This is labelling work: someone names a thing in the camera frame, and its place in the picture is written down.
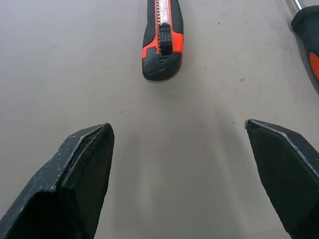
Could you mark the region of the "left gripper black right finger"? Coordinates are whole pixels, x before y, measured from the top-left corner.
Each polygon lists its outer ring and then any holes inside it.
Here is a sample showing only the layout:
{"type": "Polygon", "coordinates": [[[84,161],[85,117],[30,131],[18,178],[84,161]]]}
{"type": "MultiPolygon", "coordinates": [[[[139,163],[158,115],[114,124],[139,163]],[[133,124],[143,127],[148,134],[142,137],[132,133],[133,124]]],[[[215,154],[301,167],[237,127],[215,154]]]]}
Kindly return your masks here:
{"type": "Polygon", "coordinates": [[[293,239],[319,237],[319,153],[299,133],[245,122],[262,185],[293,239]]]}

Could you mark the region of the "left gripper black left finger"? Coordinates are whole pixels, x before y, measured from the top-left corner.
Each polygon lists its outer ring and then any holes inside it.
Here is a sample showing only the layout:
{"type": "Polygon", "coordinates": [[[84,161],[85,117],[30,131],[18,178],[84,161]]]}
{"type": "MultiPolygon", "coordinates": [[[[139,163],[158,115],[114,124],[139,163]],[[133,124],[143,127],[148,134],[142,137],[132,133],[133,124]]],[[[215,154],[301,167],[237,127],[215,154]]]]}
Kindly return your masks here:
{"type": "Polygon", "coordinates": [[[3,239],[92,239],[108,190],[110,124],[68,136],[28,181],[0,221],[3,239]]]}

